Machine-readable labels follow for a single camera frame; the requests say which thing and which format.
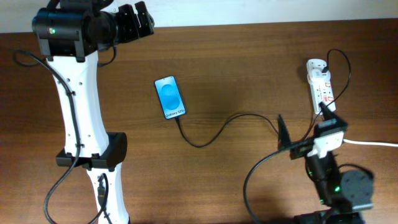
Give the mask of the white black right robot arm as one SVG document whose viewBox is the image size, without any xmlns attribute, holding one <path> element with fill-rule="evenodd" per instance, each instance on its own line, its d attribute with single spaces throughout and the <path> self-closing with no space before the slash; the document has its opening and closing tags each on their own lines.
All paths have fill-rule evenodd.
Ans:
<svg viewBox="0 0 398 224">
<path fill-rule="evenodd" d="M 278 122 L 278 151 L 289 151 L 290 158 L 305 159 L 305 170 L 315 185 L 322 204 L 328 210 L 296 215 L 292 223 L 364 223 L 363 210 L 373 208 L 371 198 L 374 174 L 361 166 L 350 164 L 353 170 L 342 172 L 333 150 L 343 144 L 348 123 L 332 112 L 324 103 L 319 104 L 324 121 L 318 123 L 313 136 L 292 142 L 281 116 Z"/>
</svg>

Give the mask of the white power strip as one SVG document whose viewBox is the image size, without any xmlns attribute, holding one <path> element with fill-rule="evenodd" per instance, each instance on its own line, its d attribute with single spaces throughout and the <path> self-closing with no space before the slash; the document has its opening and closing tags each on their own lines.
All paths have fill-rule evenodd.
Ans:
<svg viewBox="0 0 398 224">
<path fill-rule="evenodd" d="M 318 105 L 321 102 L 324 102 L 324 104 L 326 104 L 332 112 L 336 110 L 335 103 L 333 102 L 335 98 L 333 96 L 331 81 L 318 82 L 312 85 L 309 84 L 309 86 L 312 96 L 313 110 L 315 114 L 321 114 L 321 109 Z"/>
</svg>

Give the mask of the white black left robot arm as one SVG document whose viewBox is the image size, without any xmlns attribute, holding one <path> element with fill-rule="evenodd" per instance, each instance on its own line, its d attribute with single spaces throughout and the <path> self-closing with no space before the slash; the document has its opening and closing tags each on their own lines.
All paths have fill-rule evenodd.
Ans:
<svg viewBox="0 0 398 224">
<path fill-rule="evenodd" d="M 66 140 L 58 166 L 82 167 L 93 185 L 98 223 L 130 223 L 121 183 L 125 133 L 105 130 L 97 88 L 100 51 L 152 35 L 154 20 L 142 1 L 50 1 L 32 20 L 43 65 L 58 90 Z"/>
</svg>

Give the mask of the white USB charger adapter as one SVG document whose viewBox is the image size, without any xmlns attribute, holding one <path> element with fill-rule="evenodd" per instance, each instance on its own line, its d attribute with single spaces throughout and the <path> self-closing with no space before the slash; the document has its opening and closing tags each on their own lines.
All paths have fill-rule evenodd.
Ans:
<svg viewBox="0 0 398 224">
<path fill-rule="evenodd" d="M 324 72 L 323 69 L 326 67 L 326 62 L 322 59 L 312 58 L 308 60 L 307 64 L 307 80 L 309 84 L 318 82 L 330 81 L 330 72 Z"/>
</svg>

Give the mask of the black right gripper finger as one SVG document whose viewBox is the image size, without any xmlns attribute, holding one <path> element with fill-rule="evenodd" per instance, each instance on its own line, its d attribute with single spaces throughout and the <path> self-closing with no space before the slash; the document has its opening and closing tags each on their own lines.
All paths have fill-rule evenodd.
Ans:
<svg viewBox="0 0 398 224">
<path fill-rule="evenodd" d="M 332 112 L 324 102 L 318 104 L 323 116 L 323 124 L 336 124 L 338 122 L 337 115 Z"/>
<path fill-rule="evenodd" d="M 292 141 L 290 139 L 289 132 L 281 115 L 278 115 L 277 124 L 278 124 L 278 149 L 285 149 L 287 146 L 291 145 Z"/>
</svg>

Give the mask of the blue Galaxy smartphone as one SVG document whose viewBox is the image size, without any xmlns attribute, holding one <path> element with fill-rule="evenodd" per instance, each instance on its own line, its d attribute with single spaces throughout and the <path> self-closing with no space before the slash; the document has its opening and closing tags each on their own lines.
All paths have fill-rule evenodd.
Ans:
<svg viewBox="0 0 398 224">
<path fill-rule="evenodd" d="M 186 114 L 186 108 L 174 76 L 154 82 L 165 119 L 174 119 Z"/>
</svg>

